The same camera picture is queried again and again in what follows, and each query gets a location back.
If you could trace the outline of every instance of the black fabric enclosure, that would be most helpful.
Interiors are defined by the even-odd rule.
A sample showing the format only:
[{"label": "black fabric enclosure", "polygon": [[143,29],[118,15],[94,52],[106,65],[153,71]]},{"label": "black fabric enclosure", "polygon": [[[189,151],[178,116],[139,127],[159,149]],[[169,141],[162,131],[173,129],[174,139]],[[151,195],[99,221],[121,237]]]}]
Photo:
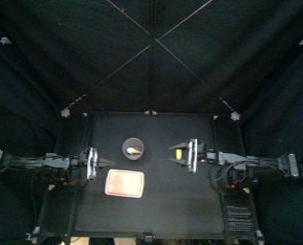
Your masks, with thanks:
[{"label": "black fabric enclosure", "polygon": [[[2,37],[0,148],[15,156],[78,154],[73,116],[155,111],[237,112],[246,154],[303,157],[303,0],[0,0]],[[43,188],[0,176],[0,244],[23,244]],[[303,244],[303,185],[263,183],[257,205],[267,243]]]}]

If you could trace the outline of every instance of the small bowl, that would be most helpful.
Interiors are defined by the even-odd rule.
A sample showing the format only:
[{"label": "small bowl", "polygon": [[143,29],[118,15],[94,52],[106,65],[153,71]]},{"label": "small bowl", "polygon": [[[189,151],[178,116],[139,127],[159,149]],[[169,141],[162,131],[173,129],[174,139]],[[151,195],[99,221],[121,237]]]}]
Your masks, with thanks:
[{"label": "small bowl", "polygon": [[[139,153],[129,153],[127,151],[129,149],[134,149]],[[126,140],[123,144],[123,153],[130,160],[133,161],[138,160],[143,155],[143,151],[145,151],[145,144],[141,139],[130,138],[129,140]]]}]

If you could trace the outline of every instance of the metal rod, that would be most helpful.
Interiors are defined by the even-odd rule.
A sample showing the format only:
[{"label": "metal rod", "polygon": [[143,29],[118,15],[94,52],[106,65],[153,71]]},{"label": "metal rod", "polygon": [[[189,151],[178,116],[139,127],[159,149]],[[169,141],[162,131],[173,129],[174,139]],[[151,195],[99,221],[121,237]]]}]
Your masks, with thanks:
[{"label": "metal rod", "polygon": [[158,39],[162,40],[211,2],[207,1]]},{"label": "metal rod", "polygon": [[133,19],[133,17],[125,13],[125,10],[122,10],[110,0],[107,0],[109,3],[127,16],[127,18],[139,26],[141,29],[143,29],[143,31],[150,34],[149,31],[146,31],[146,29],[138,24],[138,22]]},{"label": "metal rod", "polygon": [[[150,48],[150,45],[141,51],[138,52],[138,54],[119,67],[114,70],[114,72],[94,86],[93,89],[95,89],[102,83],[105,83],[117,73],[119,70],[122,70],[122,68],[129,64],[131,63],[131,61]],[[85,93],[83,95],[81,95],[73,103],[70,103],[70,105],[66,107],[67,109],[70,107],[73,107],[86,96],[87,96],[87,93]]]},{"label": "metal rod", "polygon": [[[178,60],[178,62],[186,67],[186,69],[191,72],[191,74],[195,76],[195,78],[201,81],[201,83],[206,86],[205,80],[197,75],[197,73],[191,70],[191,68],[187,66],[187,64],[179,59],[179,57],[174,54],[174,52],[167,48],[167,46],[161,42],[159,39],[157,39],[157,42],[162,45],[162,47],[167,50],[167,52],[173,55],[173,57]],[[221,102],[227,106],[227,108],[235,112],[234,108],[230,106],[227,101],[219,96],[217,92],[213,92]]]}]

